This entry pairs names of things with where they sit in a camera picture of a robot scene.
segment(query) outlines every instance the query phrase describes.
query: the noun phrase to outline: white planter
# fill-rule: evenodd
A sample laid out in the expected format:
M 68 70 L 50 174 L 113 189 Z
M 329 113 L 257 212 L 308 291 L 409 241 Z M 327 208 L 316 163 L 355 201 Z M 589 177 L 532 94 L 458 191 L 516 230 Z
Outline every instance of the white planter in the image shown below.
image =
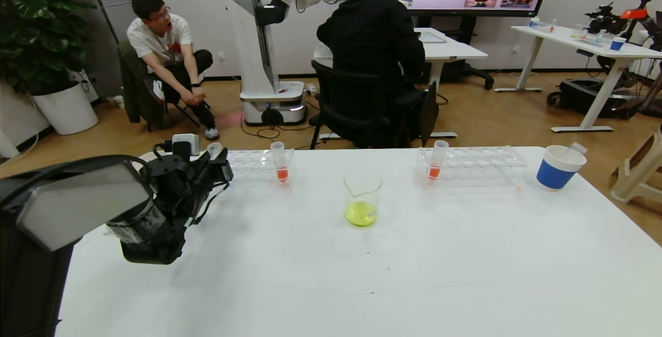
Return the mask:
M 33 98 L 57 134 L 66 136 L 82 132 L 99 122 L 80 83 L 67 90 Z

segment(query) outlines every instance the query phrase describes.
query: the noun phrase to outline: robot mobile base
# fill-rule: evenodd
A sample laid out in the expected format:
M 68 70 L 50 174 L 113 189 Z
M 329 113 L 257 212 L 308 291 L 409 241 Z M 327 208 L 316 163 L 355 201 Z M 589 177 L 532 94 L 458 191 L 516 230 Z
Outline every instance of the robot mobile base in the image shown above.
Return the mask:
M 306 120 L 306 94 L 301 81 L 279 81 L 279 93 L 241 93 L 246 125 L 299 125 Z

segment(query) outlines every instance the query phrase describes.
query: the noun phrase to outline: test tube rack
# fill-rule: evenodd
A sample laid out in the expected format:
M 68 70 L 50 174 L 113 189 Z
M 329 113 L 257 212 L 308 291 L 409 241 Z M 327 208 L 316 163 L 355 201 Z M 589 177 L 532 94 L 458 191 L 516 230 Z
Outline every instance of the test tube rack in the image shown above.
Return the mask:
M 296 169 L 293 149 L 285 150 L 288 159 L 288 181 L 277 177 L 274 157 L 270 149 L 233 150 L 228 153 L 228 161 L 234 172 L 233 187 L 241 188 L 243 195 L 272 195 L 290 190 L 294 186 Z
M 426 189 L 456 191 L 464 187 L 520 189 L 527 162 L 512 147 L 449 148 L 437 179 L 430 178 L 432 148 L 420 148 L 416 177 Z

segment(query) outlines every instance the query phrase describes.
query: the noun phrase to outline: humanoid robot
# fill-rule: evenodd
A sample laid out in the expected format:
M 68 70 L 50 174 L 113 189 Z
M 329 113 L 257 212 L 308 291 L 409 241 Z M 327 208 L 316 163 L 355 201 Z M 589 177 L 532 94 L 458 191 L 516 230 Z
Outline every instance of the humanoid robot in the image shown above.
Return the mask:
M 304 84 L 279 81 L 271 24 L 283 22 L 291 6 L 303 12 L 320 2 L 341 0 L 224 0 L 237 42 L 242 109 L 249 125 L 295 125 L 305 121 Z

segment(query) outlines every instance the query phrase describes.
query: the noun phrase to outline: stool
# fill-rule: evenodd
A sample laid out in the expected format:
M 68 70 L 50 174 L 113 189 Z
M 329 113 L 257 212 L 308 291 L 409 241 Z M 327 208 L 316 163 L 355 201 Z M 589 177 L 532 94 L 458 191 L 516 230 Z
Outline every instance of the stool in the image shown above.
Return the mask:
M 662 125 L 631 159 L 626 159 L 614 175 L 619 177 L 612 188 L 612 197 L 629 203 L 634 196 L 645 196 L 662 203 L 662 191 L 648 185 L 655 172 L 662 172 Z

